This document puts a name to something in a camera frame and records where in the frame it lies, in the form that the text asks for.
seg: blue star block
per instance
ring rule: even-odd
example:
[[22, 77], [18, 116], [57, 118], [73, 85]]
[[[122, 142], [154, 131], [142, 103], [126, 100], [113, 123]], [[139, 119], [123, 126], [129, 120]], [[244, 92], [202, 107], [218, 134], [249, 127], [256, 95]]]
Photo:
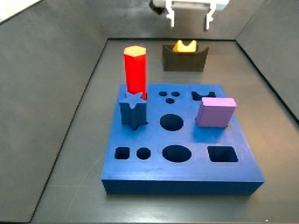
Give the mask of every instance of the blue star block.
[[135, 130], [138, 125], [145, 125], [145, 100], [141, 96], [141, 93], [125, 92], [125, 98], [118, 101], [121, 123], [129, 125], [131, 130]]

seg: black holder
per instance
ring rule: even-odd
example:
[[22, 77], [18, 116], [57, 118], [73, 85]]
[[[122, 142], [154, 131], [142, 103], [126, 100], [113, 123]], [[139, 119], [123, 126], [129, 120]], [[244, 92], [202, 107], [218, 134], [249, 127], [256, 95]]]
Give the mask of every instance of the black holder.
[[186, 71], [201, 72], [209, 48], [198, 52], [174, 52], [173, 45], [162, 45], [162, 70], [164, 71]]

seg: yellow block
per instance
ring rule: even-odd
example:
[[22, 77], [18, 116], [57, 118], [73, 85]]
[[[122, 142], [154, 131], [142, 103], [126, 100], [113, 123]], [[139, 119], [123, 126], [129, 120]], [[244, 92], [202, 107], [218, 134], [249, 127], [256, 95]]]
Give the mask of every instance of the yellow block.
[[194, 53], [196, 51], [196, 40], [193, 40], [188, 45], [178, 40], [172, 48], [177, 53]]

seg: grey table surface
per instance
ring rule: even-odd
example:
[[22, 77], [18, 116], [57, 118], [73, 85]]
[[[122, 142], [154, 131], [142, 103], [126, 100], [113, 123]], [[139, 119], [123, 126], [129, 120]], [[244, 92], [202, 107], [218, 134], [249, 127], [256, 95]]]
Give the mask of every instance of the grey table surface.
[[[161, 40], [109, 40], [93, 73], [31, 222], [297, 222], [299, 128], [234, 42], [209, 47], [202, 73], [164, 72]], [[122, 51], [146, 48], [148, 83], [220, 84], [265, 183], [249, 197], [106, 195], [98, 175], [107, 145]]]

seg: blue shape sorter board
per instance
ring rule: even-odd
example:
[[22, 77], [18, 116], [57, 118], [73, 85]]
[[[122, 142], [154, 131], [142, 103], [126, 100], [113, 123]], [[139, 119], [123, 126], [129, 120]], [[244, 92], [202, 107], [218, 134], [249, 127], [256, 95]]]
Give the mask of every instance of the blue shape sorter board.
[[146, 85], [146, 125], [121, 123], [115, 99], [101, 181], [106, 193], [249, 195], [264, 183], [234, 115], [228, 127], [194, 123], [202, 96], [225, 97], [221, 86]]

